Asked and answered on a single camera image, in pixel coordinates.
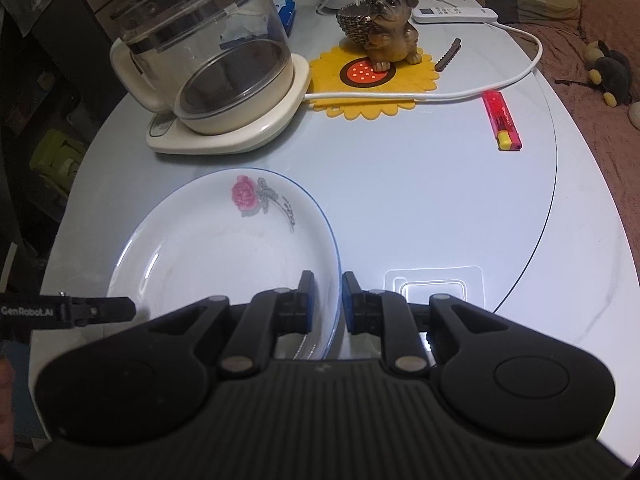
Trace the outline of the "left hand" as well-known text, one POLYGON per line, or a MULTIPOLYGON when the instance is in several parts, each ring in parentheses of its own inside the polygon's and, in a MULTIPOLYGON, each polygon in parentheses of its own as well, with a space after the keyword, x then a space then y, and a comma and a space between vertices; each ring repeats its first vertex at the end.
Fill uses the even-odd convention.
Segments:
POLYGON ((10 361, 0 359, 0 453, 9 462, 14 454, 13 400, 14 370, 10 361))

